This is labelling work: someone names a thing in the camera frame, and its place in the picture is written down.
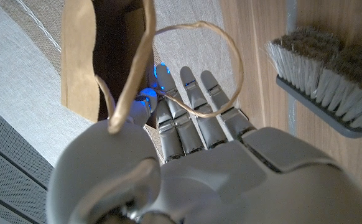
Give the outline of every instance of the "gray fabric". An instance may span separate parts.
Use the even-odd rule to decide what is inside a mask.
[[[58,44],[61,44],[61,14],[63,0],[23,1],[43,23]],[[50,60],[57,73],[61,72],[61,53],[49,41],[36,22],[16,0],[0,0],[0,6],[26,32],[34,44]]]
[[[0,115],[52,165],[91,124],[60,104],[60,76],[1,8]]]

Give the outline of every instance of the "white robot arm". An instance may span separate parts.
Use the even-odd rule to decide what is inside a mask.
[[[157,83],[180,98],[165,65]],[[193,109],[212,108],[188,67],[180,71]],[[213,75],[202,82],[217,110],[226,102]],[[256,130],[237,108],[197,118],[145,89],[128,122],[110,135],[100,121],[64,151],[52,174],[49,223],[362,223],[362,190],[333,159],[274,128]],[[157,111],[165,164],[142,126]]]

